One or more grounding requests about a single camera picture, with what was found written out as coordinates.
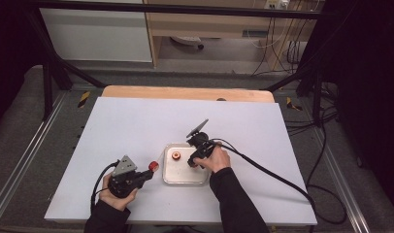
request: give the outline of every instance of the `handheld controller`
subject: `handheld controller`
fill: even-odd
[[[144,172],[136,172],[136,169],[134,162],[124,155],[112,172],[109,191],[118,198],[127,197],[134,188],[142,188],[146,181],[152,179],[154,172],[158,170],[158,163],[152,161],[148,165],[148,170]]]
[[[191,130],[191,132],[187,135],[187,138],[191,136],[191,138],[187,140],[187,143],[196,148],[196,151],[190,155],[190,158],[187,161],[190,167],[197,167],[197,164],[195,164],[193,161],[195,157],[210,157],[215,148],[215,142],[213,140],[209,140],[209,136],[206,133],[200,132],[207,121],[209,120],[204,120],[203,123],[197,126],[197,128]]]

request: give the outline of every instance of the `small container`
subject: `small container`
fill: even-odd
[[[201,185],[208,179],[209,172],[200,166],[192,168],[187,160],[196,151],[189,144],[170,144],[164,149],[163,180],[173,185]],[[172,154],[179,152],[181,157],[174,159]]]

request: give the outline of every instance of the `white tabletop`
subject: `white tabletop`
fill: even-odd
[[[85,222],[89,199],[103,169],[127,154],[143,172],[171,143],[208,118],[210,138],[231,143],[272,172],[305,190],[278,104],[203,100],[100,97],[56,190],[45,219]],[[298,191],[257,170],[229,152],[240,183],[268,224],[312,225],[315,215]],[[172,186],[161,168],[128,205],[128,222],[148,224],[219,223],[218,201],[208,183]]]

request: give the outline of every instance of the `black jacket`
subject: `black jacket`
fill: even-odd
[[[231,168],[224,168],[212,174],[210,187],[220,203],[224,233],[269,232],[266,223]],[[129,210],[125,209],[121,212],[99,200],[85,224],[84,232],[123,232],[124,224],[129,216]]]

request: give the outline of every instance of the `metal bar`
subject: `metal bar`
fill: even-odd
[[[10,200],[12,199],[13,195],[16,192],[16,189],[18,188],[22,178],[24,177],[24,174],[26,173],[28,167],[33,161],[34,156],[36,155],[40,145],[42,144],[47,133],[49,132],[49,129],[51,128],[55,118],[60,112],[64,97],[67,95],[67,93],[67,91],[64,91],[63,93],[58,95],[54,102],[54,109],[52,111],[52,114],[46,121],[42,122],[30,144],[28,145],[27,149],[23,153],[21,159],[19,160],[16,168],[13,170],[9,179],[6,181],[4,187],[0,191],[0,218],[6,210],[7,206],[9,205]]]
[[[51,72],[48,62],[43,65],[43,81],[44,81],[44,100],[45,100],[43,120],[46,120],[52,111]]]
[[[185,5],[159,5],[159,4],[134,4],[134,3],[105,3],[82,1],[52,1],[28,0],[28,3],[38,8],[111,11],[111,12],[141,12],[141,13],[171,13],[235,17],[282,17],[302,19],[333,18],[333,13],[324,12],[299,12],[285,10],[266,10],[252,8],[223,8]]]
[[[96,79],[92,78],[91,76],[89,76],[85,72],[81,71],[77,67],[75,67],[75,66],[71,65],[70,63],[68,63],[67,61],[63,60],[59,55],[57,55],[56,57],[57,57],[57,60],[59,61],[59,63],[61,63],[63,65],[63,67],[65,67],[67,70],[74,73],[75,75],[79,76],[83,80],[85,80],[97,87],[104,88],[104,87],[108,86],[107,84],[97,81]]]
[[[56,80],[60,89],[70,89],[73,86],[73,83],[70,80],[67,72],[63,69],[63,67],[59,66],[58,61],[56,60],[56,52],[54,47],[51,44],[49,39],[49,35],[43,29],[40,21],[37,19],[35,11],[33,9],[22,9],[24,16],[27,18],[30,26],[36,33],[37,38],[40,40],[40,44],[43,47],[43,56],[44,60],[49,62],[49,72],[52,77]]]
[[[303,101],[302,99],[300,99],[300,101],[302,102],[302,106],[304,107],[309,119],[312,119],[312,107],[310,106],[310,103],[308,101]],[[318,142],[322,146],[324,140],[322,129],[315,127],[314,133]],[[358,207],[357,201],[355,200],[354,195],[348,186],[348,182],[345,179],[345,176],[343,175],[343,172],[337,163],[333,152],[331,151],[329,143],[326,144],[324,155],[324,161],[331,177],[333,178],[333,182],[337,191],[339,192],[339,196],[345,204],[348,218],[354,228],[354,231],[358,233],[369,233],[369,225],[367,224],[366,219]]]

